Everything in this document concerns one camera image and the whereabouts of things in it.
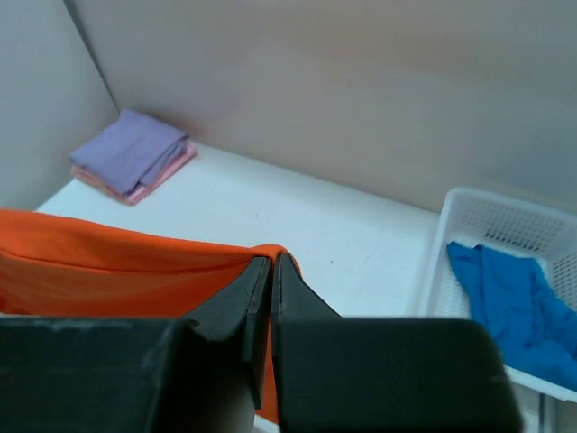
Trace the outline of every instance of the folded cloth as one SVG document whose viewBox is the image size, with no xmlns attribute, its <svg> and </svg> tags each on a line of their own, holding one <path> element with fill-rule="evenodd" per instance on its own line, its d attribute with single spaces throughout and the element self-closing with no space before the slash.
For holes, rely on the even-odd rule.
<svg viewBox="0 0 577 433">
<path fill-rule="evenodd" d="M 149 186 L 139 185 L 130 194 L 127 195 L 120 195 L 116 193 L 113 189 L 109 188 L 101 179 L 76 165 L 72 166 L 72 175 L 75 176 L 77 179 L 87 183 L 88 185 L 100 189 L 109 196 L 116 198 L 118 201 L 126 205 L 133 206 L 137 204 L 139 201 L 141 201 L 143 198 L 148 196 L 151 192 L 153 192 L 158 186 L 160 186 L 166 179 L 168 179 L 170 176 L 176 173 L 190 159 L 197 156 L 197 154 L 198 154 L 197 147 L 190 140 L 187 140 L 187 144 L 185 146 L 184 151 L 181 152 L 180 155 L 177 155 L 176 159 L 172 161 L 168 167 L 166 167 L 163 171 L 160 172 L 158 177 L 153 181 L 151 185 Z"/>
<path fill-rule="evenodd" d="M 187 133 L 123 109 L 116 122 L 70 154 L 77 167 L 120 195 L 150 186 L 184 151 Z"/>
<path fill-rule="evenodd" d="M 447 252 L 472 318 L 505 364 L 577 391 L 577 314 L 555 296 L 537 261 L 455 242 Z"/>
</svg>

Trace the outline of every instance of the orange cloth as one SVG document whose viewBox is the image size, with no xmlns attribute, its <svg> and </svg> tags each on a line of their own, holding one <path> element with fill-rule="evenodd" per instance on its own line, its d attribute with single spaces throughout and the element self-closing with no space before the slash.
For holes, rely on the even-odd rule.
<svg viewBox="0 0 577 433">
<path fill-rule="evenodd" d="M 284 248 L 145 235 L 74 218 L 0 210 L 0 311 L 177 318 Z M 269 352 L 261 414 L 278 422 Z"/>
</svg>

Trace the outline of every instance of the laundry basket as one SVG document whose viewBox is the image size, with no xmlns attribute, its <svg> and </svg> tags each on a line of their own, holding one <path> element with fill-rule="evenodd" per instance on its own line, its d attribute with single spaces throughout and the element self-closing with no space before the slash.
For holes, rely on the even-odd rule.
<svg viewBox="0 0 577 433">
<path fill-rule="evenodd" d="M 526 201 L 469 188 L 447 194 L 426 272 L 419 314 L 470 316 L 469 301 L 446 253 L 452 241 L 484 244 L 517 257 L 537 259 L 559 298 L 577 310 L 577 216 Z M 507 367 L 513 382 L 556 399 L 577 402 L 577 392 Z"/>
</svg>

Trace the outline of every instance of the white wall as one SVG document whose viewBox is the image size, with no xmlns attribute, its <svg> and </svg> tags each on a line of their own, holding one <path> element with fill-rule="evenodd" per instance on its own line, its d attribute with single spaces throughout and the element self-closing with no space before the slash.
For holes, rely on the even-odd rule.
<svg viewBox="0 0 577 433">
<path fill-rule="evenodd" d="M 0 2 L 0 206 L 34 208 L 117 116 L 60 0 Z"/>
<path fill-rule="evenodd" d="M 119 105 L 439 209 L 472 184 L 577 211 L 573 0 L 77 0 Z"/>
</svg>

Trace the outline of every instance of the white surface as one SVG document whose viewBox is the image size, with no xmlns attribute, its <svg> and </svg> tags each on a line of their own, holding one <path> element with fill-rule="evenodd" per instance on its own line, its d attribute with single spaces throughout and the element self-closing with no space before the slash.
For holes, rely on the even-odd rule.
<svg viewBox="0 0 577 433">
<path fill-rule="evenodd" d="M 485 191 L 458 188 L 446 198 L 431 249 L 419 313 L 426 316 L 470 316 L 469 300 L 449 263 L 452 241 L 484 244 L 522 257 L 535 257 L 555 293 L 577 309 L 577 217 L 522 200 Z M 507 368 L 516 383 L 559 400 L 577 401 L 577 392 L 531 374 Z"/>
<path fill-rule="evenodd" d="M 117 116 L 61 1 L 0 2 L 0 206 L 35 208 Z"/>
<path fill-rule="evenodd" d="M 344 316 L 404 316 L 428 262 L 437 215 L 200 146 L 200 156 L 136 207 L 72 181 L 41 212 L 155 235 L 284 244 L 305 281 Z M 539 396 L 517 389 L 527 433 Z M 278 432 L 260 418 L 255 433 Z"/>
<path fill-rule="evenodd" d="M 577 211 L 574 0 L 76 0 L 119 105 L 439 210 L 475 185 Z"/>
<path fill-rule="evenodd" d="M 559 401 L 556 433 L 575 433 L 577 431 L 577 404 L 571 401 Z"/>
<path fill-rule="evenodd" d="M 557 425 L 558 420 L 557 420 L 557 411 L 558 411 L 558 406 L 560 404 L 563 404 L 564 401 L 558 401 L 556 399 L 554 399 L 553 397 L 549 397 L 546 396 L 544 394 L 540 394 L 541 395 L 541 404 L 542 404 L 542 409 L 541 409 L 541 433 L 558 433 L 557 432 Z"/>
</svg>

